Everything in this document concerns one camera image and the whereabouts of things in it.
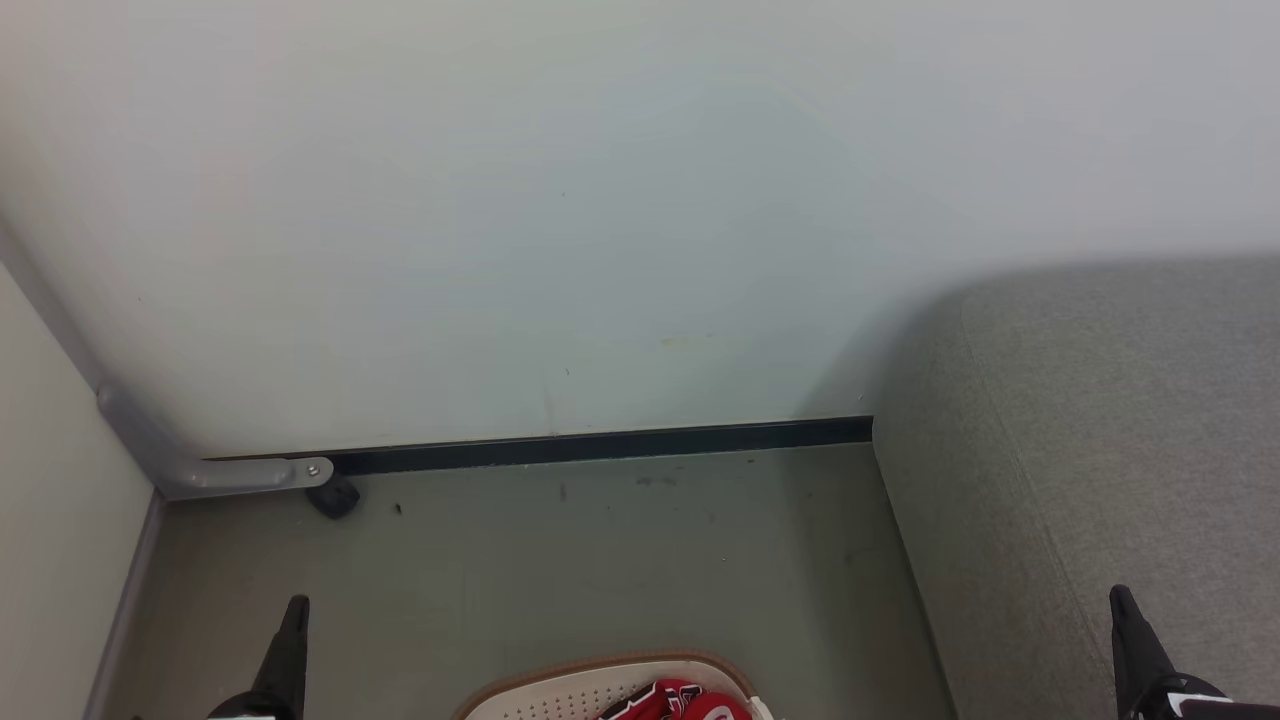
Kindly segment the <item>grey wall corner strip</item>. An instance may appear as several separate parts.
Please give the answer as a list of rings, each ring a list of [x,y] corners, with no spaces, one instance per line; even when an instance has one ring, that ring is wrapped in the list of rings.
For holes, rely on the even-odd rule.
[[[0,222],[0,720],[102,720],[163,501],[104,372]]]

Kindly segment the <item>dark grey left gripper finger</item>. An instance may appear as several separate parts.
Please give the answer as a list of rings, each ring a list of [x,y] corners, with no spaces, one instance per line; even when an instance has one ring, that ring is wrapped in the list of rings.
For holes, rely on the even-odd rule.
[[[310,598],[294,594],[248,691],[220,702],[207,720],[305,720]]]

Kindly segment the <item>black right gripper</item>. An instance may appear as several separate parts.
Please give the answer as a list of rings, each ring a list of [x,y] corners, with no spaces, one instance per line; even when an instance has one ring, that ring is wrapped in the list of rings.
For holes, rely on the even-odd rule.
[[[1117,720],[1245,720],[1245,705],[1174,667],[1126,585],[1108,606]]]

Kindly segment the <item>grey fabric sofa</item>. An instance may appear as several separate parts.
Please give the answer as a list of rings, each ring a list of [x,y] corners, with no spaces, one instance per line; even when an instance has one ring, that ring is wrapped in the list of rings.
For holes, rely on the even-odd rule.
[[[1116,584],[1176,670],[1280,705],[1280,256],[951,293],[873,445],[957,720],[1116,720]]]

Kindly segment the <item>red and white garment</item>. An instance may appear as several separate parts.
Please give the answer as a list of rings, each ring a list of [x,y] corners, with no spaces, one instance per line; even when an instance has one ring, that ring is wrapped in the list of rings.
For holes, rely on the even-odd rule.
[[[769,720],[751,700],[703,685],[659,679],[602,711],[595,720]]]

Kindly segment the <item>white laundry basket brown rim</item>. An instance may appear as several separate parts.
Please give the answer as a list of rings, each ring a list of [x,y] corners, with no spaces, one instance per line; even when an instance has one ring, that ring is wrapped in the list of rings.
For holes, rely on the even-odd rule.
[[[589,659],[497,682],[463,702],[451,720],[595,720],[640,685],[680,679],[751,700],[776,720],[754,684],[731,662],[691,650]]]

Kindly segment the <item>black baseboard strip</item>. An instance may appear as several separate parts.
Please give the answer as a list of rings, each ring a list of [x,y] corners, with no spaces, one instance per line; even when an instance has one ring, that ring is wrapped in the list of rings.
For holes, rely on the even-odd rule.
[[[872,415],[836,416],[713,427],[343,448],[288,454],[285,459],[324,457],[333,462],[338,473],[361,477],[404,471],[442,471],[867,443],[872,441],[873,423]]]

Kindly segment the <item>grey metal floor bracket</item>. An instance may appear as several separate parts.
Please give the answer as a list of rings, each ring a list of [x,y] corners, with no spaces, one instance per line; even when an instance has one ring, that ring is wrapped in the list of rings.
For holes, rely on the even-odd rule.
[[[166,501],[307,489],[324,486],[335,477],[334,464],[326,457],[197,457],[120,386],[100,386],[97,406],[118,439]]]

